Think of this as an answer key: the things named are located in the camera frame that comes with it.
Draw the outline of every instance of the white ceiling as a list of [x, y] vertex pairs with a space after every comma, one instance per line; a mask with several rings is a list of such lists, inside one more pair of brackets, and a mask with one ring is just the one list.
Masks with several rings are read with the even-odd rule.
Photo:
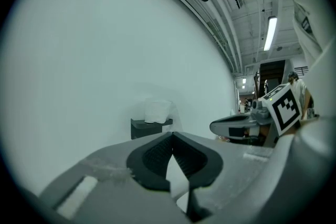
[[[242, 0], [240, 9], [235, 0], [185, 1], [212, 30], [214, 42], [228, 60], [240, 94], [254, 91], [253, 75], [261, 63], [302, 53], [292, 24], [293, 0]], [[271, 49], [264, 52], [269, 16], [277, 16], [278, 24]], [[245, 89], [242, 78], [247, 78]]]

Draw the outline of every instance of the ceiling light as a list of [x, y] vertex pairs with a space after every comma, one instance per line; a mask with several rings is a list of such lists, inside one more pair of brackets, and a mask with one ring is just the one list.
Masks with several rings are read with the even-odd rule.
[[264, 51], [269, 50], [269, 48], [272, 45], [273, 36], [274, 36], [274, 33], [275, 33], [275, 28], [277, 26], [277, 20], [278, 19], [274, 16], [268, 18], [267, 38], [266, 38], [266, 42], [265, 42], [265, 46], [264, 46]]

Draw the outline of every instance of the white cube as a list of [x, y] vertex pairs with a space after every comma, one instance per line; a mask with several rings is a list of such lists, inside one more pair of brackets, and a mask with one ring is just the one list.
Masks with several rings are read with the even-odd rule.
[[277, 127], [279, 135], [301, 119], [299, 101], [295, 98], [290, 84], [281, 84], [261, 98], [262, 106], [267, 107]]

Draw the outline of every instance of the dark hair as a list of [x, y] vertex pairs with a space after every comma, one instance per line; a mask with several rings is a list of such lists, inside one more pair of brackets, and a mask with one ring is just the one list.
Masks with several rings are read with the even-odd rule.
[[288, 78], [295, 78], [295, 80], [298, 80], [299, 79], [299, 76], [298, 74], [296, 74], [294, 71], [291, 71], [289, 74], [288, 74]]

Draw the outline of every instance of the white plastic bag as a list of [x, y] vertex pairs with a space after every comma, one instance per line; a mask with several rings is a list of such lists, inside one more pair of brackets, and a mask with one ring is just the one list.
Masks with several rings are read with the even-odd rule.
[[170, 114], [171, 102], [149, 98], [145, 100], [145, 122], [165, 123]]

